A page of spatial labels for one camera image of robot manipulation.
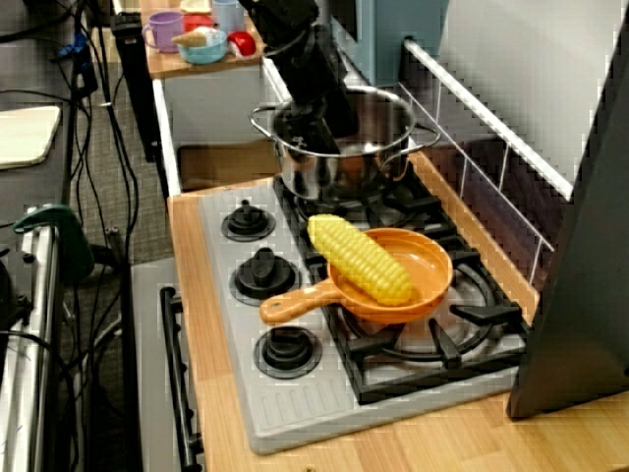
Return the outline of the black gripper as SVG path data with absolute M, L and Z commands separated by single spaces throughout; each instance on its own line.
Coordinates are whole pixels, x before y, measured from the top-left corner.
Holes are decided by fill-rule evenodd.
M 269 59 L 300 105 L 324 99 L 345 85 L 347 69 L 329 27 L 304 30 L 291 42 L 270 49 Z M 290 114 L 285 119 L 290 145 L 315 153 L 337 153 L 335 139 L 358 133 L 359 118 L 351 95 L 329 95 L 325 102 L 325 122 L 313 115 Z

